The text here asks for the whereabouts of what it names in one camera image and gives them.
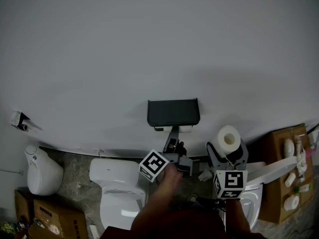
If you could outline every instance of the toilet tank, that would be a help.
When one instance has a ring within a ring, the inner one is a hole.
[[[90,180],[102,188],[110,183],[135,186],[139,179],[139,164],[128,160],[95,158],[90,165]]]

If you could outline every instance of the gray floor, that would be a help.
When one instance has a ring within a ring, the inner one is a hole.
[[[104,228],[100,220],[100,201],[102,191],[100,186],[91,182],[89,179],[89,167],[94,157],[76,155],[60,151],[46,149],[49,156],[64,167],[64,177],[62,185],[57,195],[62,202],[82,210],[86,216],[89,239],[92,234],[89,225],[94,223],[100,235]],[[211,198],[213,183],[212,180],[200,182],[197,179],[198,174],[183,179],[176,195],[173,198],[173,204],[179,208],[190,194],[197,194],[200,197]],[[302,235],[294,233],[294,230],[303,231],[310,228],[319,221],[319,167],[315,168],[314,180],[314,199],[307,204],[302,210],[297,212],[283,223],[277,225],[273,223],[257,221],[253,232],[262,233],[269,239],[301,239],[311,238],[313,234],[319,231],[308,230]]]

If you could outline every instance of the white toilet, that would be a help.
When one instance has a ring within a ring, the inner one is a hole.
[[[263,183],[270,183],[290,172],[297,165],[297,157],[289,157],[266,166],[265,162],[248,163],[246,189],[241,195],[241,205],[250,229],[255,225],[263,193]]]
[[[130,230],[149,191],[149,182],[140,174],[139,164],[95,158],[90,165],[90,180],[102,188],[100,216],[103,227]]]
[[[30,192],[40,196],[56,193],[63,179],[63,168],[34,145],[27,146],[24,154],[29,164],[27,183]]]

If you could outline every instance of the white container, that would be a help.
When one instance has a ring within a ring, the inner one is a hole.
[[[295,145],[294,142],[287,138],[284,142],[284,157],[292,157],[295,153]]]
[[[289,188],[294,182],[296,175],[294,173],[290,173],[287,180],[285,181],[285,186]]]

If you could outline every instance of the black and white marker cube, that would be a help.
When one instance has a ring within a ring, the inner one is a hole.
[[[139,165],[139,171],[149,181],[154,182],[160,172],[169,164],[169,161],[160,155],[157,151],[151,152],[142,160]]]
[[[248,171],[217,170],[214,175],[214,187],[218,198],[239,198],[246,188]]]

